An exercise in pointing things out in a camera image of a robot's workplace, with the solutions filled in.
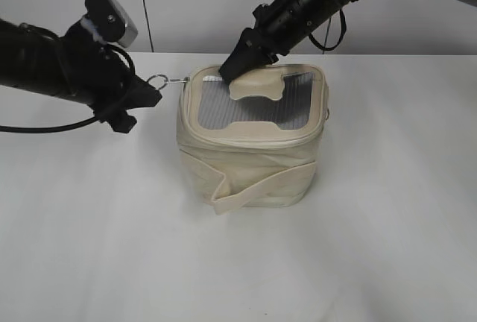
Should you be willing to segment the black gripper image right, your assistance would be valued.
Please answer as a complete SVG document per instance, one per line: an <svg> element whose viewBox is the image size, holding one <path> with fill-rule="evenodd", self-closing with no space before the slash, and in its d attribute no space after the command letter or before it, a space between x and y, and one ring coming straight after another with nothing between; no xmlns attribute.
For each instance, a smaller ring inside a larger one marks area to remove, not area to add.
<svg viewBox="0 0 477 322"><path fill-rule="evenodd" d="M332 51L341 44L326 46L313 32L335 13L341 13L341 0L274 0L254 11L253 28L245 28L237 45L218 72L227 84L251 70L272 65L278 54L286 56L305 38L321 51Z"/></svg>

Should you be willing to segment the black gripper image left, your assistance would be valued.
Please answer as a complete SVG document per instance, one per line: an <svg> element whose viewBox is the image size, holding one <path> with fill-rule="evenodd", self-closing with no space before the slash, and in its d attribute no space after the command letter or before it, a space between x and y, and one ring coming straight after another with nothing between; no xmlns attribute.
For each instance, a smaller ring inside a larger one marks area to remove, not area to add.
<svg viewBox="0 0 477 322"><path fill-rule="evenodd" d="M115 49L94 38L85 19L73 24L61 37L61 98L100 113L99 121L108 123L114 132L129 133L136 119L126 111L127 100L129 108L152 108L162 94L137 75L133 80Z"/></svg>

